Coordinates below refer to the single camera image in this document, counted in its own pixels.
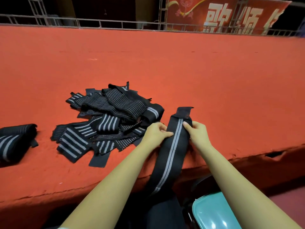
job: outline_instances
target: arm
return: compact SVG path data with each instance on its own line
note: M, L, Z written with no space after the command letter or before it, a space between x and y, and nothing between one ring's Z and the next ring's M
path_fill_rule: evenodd
M162 123L151 124L142 142L85 197L62 227L114 228L147 156L172 135Z
M211 145L203 124L183 125L243 229L301 228Z

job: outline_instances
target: banner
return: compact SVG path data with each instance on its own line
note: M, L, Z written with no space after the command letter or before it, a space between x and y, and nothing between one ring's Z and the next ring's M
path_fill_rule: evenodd
M231 29L227 27L231 19L235 19L236 34L265 35L290 3L282 0L248 0L247 5L238 11L238 0L167 0L166 29L230 33Z

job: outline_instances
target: person's right arm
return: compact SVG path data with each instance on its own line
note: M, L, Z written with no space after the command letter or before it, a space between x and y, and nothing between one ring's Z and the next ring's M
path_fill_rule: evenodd
M205 125L183 125L243 229L301 228L211 145Z

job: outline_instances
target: glossy teal surface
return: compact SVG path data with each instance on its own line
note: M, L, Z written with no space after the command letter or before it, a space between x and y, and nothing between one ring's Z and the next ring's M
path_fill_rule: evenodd
M241 229L222 192L195 200L192 208L201 229Z

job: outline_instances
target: red table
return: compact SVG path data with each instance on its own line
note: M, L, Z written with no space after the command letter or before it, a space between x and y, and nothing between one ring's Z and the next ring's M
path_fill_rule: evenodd
M50 141L58 124L77 119L70 92L130 82L164 109L193 106L212 144L259 188L305 175L305 40L116 30L0 27L0 127L35 123L39 146L20 164L0 168L0 225L39 228L56 206L80 201L134 148L114 150L105 168L93 152L72 164ZM266 153L284 151L275 158ZM152 173L144 165L134 191ZM181 183L208 173L188 152Z

